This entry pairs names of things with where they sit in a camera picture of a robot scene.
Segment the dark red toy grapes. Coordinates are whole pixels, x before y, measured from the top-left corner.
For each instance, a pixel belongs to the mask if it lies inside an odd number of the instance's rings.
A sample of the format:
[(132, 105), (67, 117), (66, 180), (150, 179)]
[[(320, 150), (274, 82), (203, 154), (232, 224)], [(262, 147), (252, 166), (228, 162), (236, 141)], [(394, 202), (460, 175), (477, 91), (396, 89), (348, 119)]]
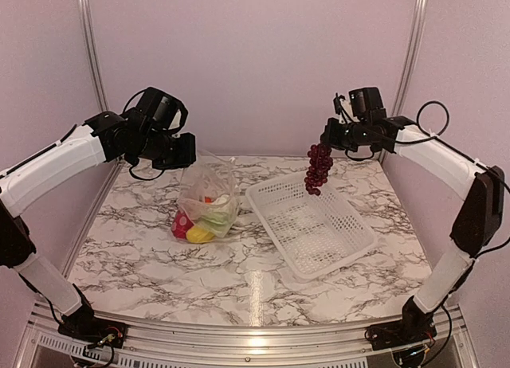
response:
[(304, 178), (305, 189), (310, 195), (319, 196), (320, 187), (328, 181), (329, 170), (333, 165), (332, 149), (323, 143), (311, 145), (307, 156), (308, 169)]

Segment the clear zip top bag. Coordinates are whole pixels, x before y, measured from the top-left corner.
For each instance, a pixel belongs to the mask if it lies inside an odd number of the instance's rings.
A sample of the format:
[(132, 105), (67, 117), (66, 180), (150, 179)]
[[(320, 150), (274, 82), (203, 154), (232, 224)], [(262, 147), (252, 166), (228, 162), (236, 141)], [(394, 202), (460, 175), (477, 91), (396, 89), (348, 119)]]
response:
[(172, 235), (192, 244), (226, 237), (240, 208), (233, 176), (235, 159), (200, 150), (197, 160), (181, 173)]

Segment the red toy bell pepper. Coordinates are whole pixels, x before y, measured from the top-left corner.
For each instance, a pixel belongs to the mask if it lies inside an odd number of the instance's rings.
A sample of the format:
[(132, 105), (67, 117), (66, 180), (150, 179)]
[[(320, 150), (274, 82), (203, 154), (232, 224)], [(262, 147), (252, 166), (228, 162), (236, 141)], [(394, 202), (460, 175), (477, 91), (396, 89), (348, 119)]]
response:
[(194, 227), (194, 223), (188, 218), (186, 213), (178, 210), (171, 225), (173, 236), (179, 240), (187, 241), (187, 233)]

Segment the white toy cauliflower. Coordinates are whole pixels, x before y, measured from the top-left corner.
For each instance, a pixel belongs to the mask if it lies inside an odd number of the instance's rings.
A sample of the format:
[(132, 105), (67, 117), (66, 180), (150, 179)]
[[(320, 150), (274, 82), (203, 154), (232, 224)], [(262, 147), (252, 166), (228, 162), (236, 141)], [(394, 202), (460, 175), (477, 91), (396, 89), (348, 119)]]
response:
[(233, 195), (223, 194), (199, 210), (195, 224), (218, 238), (224, 238), (237, 219), (239, 202)]

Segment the yellow toy fruit front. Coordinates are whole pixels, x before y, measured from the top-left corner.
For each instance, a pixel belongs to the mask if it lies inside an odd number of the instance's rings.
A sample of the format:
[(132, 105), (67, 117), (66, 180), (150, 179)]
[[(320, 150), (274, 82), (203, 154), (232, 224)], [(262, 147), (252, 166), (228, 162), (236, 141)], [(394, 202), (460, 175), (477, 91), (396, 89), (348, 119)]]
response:
[(206, 243), (211, 242), (214, 238), (215, 238), (215, 235), (212, 232), (207, 231), (206, 229), (203, 229), (196, 225), (191, 227), (186, 232), (186, 239), (191, 244), (199, 244), (199, 245), (206, 244)]

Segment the white plastic basket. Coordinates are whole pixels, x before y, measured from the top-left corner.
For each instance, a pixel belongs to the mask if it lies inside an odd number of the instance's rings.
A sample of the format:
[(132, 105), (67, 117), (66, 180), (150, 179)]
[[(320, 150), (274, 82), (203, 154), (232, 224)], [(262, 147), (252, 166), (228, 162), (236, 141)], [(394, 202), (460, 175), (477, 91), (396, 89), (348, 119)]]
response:
[(259, 182), (245, 197), (293, 274), (314, 280), (365, 256), (379, 238), (331, 183), (311, 195), (304, 177), (296, 172)]

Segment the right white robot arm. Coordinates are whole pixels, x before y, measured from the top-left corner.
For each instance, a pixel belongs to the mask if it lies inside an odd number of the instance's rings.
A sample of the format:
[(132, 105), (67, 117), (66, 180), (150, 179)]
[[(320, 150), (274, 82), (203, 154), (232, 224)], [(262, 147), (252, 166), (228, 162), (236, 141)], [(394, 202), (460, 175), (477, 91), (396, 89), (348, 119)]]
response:
[(406, 304), (409, 314), (395, 324), (395, 336), (410, 343), (426, 329), (420, 313), (434, 313), (462, 285), (476, 259), (493, 251), (488, 244), (503, 219), (504, 172), (463, 155), (404, 116), (353, 123), (330, 118), (320, 141), (336, 150), (369, 146), (409, 159), (442, 180), (463, 201), (449, 235), (452, 245)]

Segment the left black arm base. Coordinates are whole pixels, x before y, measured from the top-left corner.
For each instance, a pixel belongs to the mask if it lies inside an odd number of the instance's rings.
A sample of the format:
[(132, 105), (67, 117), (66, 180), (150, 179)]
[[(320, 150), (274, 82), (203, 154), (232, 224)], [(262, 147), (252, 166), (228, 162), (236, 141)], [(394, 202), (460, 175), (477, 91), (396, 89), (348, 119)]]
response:
[(88, 342), (88, 348), (112, 346), (121, 348), (128, 326), (125, 323), (98, 318), (92, 305), (80, 293), (81, 306), (71, 315), (62, 315), (58, 332), (73, 339)]

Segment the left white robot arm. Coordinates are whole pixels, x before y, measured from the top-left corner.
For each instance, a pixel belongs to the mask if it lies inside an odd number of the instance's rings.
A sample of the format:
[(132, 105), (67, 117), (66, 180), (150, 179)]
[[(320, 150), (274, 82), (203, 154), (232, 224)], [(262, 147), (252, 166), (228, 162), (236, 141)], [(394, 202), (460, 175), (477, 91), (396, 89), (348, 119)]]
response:
[(184, 107), (144, 115), (132, 108), (122, 115), (103, 112), (73, 128), (18, 165), (1, 173), (1, 264), (14, 269), (54, 305), (70, 316), (69, 326), (84, 340), (100, 334), (100, 321), (79, 290), (37, 254), (21, 215), (36, 200), (81, 172), (123, 157), (147, 159), (156, 170), (194, 163), (195, 137), (181, 134)]

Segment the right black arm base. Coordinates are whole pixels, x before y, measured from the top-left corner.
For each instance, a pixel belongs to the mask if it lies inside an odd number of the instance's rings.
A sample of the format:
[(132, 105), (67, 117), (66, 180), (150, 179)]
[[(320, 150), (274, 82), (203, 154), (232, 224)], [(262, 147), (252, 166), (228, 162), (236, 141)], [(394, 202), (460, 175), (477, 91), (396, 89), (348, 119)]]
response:
[(373, 350), (384, 350), (434, 339), (437, 331), (433, 312), (425, 313), (411, 296), (402, 308), (402, 318), (395, 321), (370, 325), (364, 337)]

